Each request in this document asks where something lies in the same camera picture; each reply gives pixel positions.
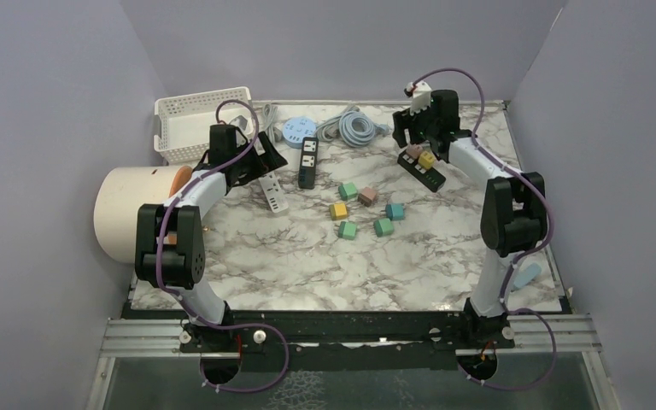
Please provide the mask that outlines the white power strip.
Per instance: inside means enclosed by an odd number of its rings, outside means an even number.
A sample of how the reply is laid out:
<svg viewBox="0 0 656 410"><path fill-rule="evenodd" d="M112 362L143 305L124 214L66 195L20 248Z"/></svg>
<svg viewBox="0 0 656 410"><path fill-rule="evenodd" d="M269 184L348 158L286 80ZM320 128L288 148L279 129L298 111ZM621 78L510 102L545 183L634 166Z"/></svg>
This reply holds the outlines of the white power strip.
<svg viewBox="0 0 656 410"><path fill-rule="evenodd" d="M280 214L289 209L289 203L274 172L260 177L259 182L266 197L267 205L274 214Z"/></svg>

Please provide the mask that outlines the pink plug adapter round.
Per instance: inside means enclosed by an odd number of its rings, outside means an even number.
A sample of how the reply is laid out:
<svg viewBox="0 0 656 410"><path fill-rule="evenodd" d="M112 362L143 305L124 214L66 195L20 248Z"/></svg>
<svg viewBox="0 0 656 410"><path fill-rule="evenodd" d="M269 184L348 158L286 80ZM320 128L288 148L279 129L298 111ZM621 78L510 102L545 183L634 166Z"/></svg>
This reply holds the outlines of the pink plug adapter round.
<svg viewBox="0 0 656 410"><path fill-rule="evenodd" d="M365 187L359 192L357 196L358 202L366 207L371 207L377 201L377 199L378 192L371 187Z"/></svg>

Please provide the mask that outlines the blue round power socket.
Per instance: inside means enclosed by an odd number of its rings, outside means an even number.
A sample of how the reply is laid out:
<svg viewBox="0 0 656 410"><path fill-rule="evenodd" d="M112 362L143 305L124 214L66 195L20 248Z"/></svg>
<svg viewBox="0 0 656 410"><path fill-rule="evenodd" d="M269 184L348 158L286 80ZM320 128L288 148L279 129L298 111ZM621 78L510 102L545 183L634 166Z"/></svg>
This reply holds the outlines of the blue round power socket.
<svg viewBox="0 0 656 410"><path fill-rule="evenodd" d="M283 140L292 149L301 149L303 140L312 137L316 128L314 121L306 116L291 117L282 127Z"/></svg>

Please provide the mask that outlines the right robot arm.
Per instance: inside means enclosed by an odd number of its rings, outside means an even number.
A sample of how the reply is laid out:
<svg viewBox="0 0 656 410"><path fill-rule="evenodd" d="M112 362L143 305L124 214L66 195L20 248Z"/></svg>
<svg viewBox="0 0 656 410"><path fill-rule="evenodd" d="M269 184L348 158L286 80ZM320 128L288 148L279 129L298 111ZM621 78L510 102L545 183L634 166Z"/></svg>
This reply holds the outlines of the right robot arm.
<svg viewBox="0 0 656 410"><path fill-rule="evenodd" d="M456 91L434 91L421 81L405 92L410 106L393 114L393 138L401 148L398 164L436 192L446 179L430 163L433 155L484 191L480 233L485 259L458 327L460 340L478 348L507 327L507 293L521 260L549 233L544 179L507 165L478 142L474 131L462 128Z"/></svg>

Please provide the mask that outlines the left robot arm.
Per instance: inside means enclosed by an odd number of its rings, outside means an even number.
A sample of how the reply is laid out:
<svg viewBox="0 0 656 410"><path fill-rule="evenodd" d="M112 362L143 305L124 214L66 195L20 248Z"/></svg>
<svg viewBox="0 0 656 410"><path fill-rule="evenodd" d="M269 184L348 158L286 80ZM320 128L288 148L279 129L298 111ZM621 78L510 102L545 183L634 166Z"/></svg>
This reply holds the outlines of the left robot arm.
<svg viewBox="0 0 656 410"><path fill-rule="evenodd" d="M202 220L232 188L286 166L264 131L239 144L237 126L213 125L209 146L188 182L159 204L138 209L134 267L138 279L175 299L213 350L231 346L229 306L204 277L207 264Z"/></svg>

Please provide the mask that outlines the teal plug adapter round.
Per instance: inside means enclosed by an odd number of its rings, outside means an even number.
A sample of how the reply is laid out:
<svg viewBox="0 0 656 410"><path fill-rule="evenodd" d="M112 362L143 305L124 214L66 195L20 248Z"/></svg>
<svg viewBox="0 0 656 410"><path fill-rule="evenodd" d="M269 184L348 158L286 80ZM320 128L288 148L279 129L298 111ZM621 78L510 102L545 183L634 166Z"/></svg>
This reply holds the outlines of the teal plug adapter round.
<svg viewBox="0 0 656 410"><path fill-rule="evenodd" d="M400 203L388 203L385 206L385 214L390 220L404 220L405 219L405 209Z"/></svg>

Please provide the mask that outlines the black power strip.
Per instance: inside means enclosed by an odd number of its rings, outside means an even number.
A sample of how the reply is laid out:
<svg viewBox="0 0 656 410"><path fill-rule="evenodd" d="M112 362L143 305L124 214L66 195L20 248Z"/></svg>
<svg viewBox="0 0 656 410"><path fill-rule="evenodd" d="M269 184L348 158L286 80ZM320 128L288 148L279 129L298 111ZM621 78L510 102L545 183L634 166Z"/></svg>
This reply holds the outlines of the black power strip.
<svg viewBox="0 0 656 410"><path fill-rule="evenodd" d="M404 149L397 157L397 164L406 170L431 192L438 192L446 183L446 177L435 168L427 169L419 165Z"/></svg>
<svg viewBox="0 0 656 410"><path fill-rule="evenodd" d="M302 150L298 171L298 187L311 190L315 186L319 140L306 137L302 141Z"/></svg>

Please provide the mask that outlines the green plug adapter white strip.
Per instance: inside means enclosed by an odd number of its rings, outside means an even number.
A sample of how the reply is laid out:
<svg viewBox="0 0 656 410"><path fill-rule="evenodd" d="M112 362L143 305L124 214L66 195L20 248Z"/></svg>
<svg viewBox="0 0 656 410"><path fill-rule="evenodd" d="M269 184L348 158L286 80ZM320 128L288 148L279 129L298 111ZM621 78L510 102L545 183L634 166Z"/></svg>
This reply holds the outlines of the green plug adapter white strip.
<svg viewBox="0 0 656 410"><path fill-rule="evenodd" d="M350 221L344 220L338 227L337 235L341 239L354 240L357 236L358 226Z"/></svg>

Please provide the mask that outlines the yellow plug adapter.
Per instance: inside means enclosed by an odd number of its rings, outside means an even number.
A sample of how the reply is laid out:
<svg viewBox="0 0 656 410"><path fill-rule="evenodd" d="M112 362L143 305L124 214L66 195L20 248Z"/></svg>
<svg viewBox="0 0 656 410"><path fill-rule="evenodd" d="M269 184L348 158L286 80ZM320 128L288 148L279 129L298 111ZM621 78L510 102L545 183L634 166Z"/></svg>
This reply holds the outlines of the yellow plug adapter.
<svg viewBox="0 0 656 410"><path fill-rule="evenodd" d="M436 157L429 150L422 151L419 154L417 163L425 170L430 170L433 168L436 162Z"/></svg>
<svg viewBox="0 0 656 410"><path fill-rule="evenodd" d="M344 220L349 216L349 210L345 202L335 202L329 206L332 220Z"/></svg>

